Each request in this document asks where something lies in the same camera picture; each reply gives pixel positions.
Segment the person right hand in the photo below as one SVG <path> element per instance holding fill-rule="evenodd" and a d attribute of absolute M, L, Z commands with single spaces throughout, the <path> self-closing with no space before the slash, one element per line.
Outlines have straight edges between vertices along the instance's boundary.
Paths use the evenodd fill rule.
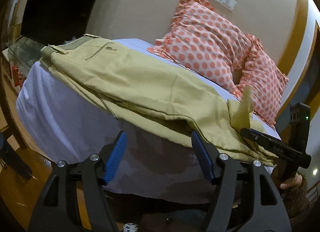
<path fill-rule="evenodd" d="M 281 182 L 280 189 L 285 190 L 295 186 L 300 186 L 302 184 L 302 181 L 303 181 L 302 175 L 299 175 L 298 173 L 296 173 L 294 177 L 289 178 L 284 182 Z"/>

